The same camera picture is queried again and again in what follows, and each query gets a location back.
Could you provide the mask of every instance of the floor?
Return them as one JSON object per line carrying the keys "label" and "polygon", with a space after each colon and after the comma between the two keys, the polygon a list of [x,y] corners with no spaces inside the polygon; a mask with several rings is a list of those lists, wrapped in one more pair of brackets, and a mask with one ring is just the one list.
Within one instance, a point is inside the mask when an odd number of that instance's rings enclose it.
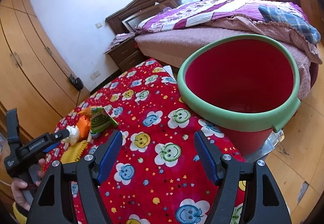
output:
{"label": "floor", "polygon": [[[324,56],[322,44],[318,45]],[[303,222],[324,191],[324,66],[296,115],[284,127],[285,139],[266,158],[291,211],[293,224]],[[303,183],[309,187],[300,196]]]}

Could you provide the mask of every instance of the hand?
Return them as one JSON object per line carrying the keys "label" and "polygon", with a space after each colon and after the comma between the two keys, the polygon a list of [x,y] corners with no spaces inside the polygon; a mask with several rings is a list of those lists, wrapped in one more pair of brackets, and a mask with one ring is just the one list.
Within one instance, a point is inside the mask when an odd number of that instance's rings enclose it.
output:
{"label": "hand", "polygon": [[[45,164],[45,159],[40,159],[38,161],[38,164],[40,167],[42,167]],[[38,176],[40,178],[44,177],[44,172],[42,170],[38,171]],[[40,185],[40,181],[36,181],[36,185],[39,186]],[[26,201],[21,189],[24,189],[27,187],[27,183],[19,178],[14,178],[13,182],[11,183],[11,190],[12,190],[12,194],[14,195],[14,199],[16,201],[16,203],[23,207],[25,210],[30,209],[30,205],[28,204],[28,202]]]}

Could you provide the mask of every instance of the wooden wardrobe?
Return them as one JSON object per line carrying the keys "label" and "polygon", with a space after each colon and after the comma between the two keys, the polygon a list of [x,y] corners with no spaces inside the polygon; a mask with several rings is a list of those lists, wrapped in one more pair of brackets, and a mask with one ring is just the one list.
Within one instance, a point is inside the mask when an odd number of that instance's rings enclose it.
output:
{"label": "wooden wardrobe", "polygon": [[[2,0],[0,113],[17,108],[26,140],[52,132],[60,119],[89,96],[86,88],[79,96],[68,81],[70,74],[74,75],[46,35],[29,0]],[[0,126],[6,130],[3,119]]]}

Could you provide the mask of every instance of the silver bolt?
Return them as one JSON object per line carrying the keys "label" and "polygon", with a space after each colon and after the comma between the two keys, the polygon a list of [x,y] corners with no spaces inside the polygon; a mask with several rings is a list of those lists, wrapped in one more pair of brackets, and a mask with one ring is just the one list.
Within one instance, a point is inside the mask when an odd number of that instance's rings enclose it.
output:
{"label": "silver bolt", "polygon": [[58,160],[53,161],[52,166],[58,166],[60,162]]}
{"label": "silver bolt", "polygon": [[85,161],[90,161],[90,160],[93,159],[93,155],[86,155],[86,156],[84,157],[84,159],[85,159]]}
{"label": "silver bolt", "polygon": [[231,155],[229,155],[229,154],[224,154],[224,155],[223,155],[223,159],[224,159],[224,160],[227,160],[227,161],[230,161],[230,160],[232,159],[232,157],[231,157]]}
{"label": "silver bolt", "polygon": [[258,160],[257,163],[258,163],[259,166],[264,166],[265,165],[265,162],[263,160]]}

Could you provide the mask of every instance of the red tablecloth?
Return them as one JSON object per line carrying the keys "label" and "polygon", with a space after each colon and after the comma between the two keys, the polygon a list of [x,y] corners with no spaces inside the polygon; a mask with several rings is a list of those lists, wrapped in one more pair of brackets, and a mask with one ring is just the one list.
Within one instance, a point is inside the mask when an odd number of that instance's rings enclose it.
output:
{"label": "red tablecloth", "polygon": [[[223,153],[244,161],[216,126],[200,118],[182,100],[177,84],[154,59],[134,67],[80,104],[57,125],[75,125],[81,109],[104,106],[119,123],[123,146],[107,181],[99,188],[113,223],[203,224],[215,198],[215,187],[205,175],[193,135],[203,130]],[[109,128],[88,145],[94,152],[113,131]],[[48,154],[48,165],[59,159],[63,143]],[[86,223],[77,184],[72,183],[77,219]],[[231,223],[238,223],[244,192],[238,188]]]}

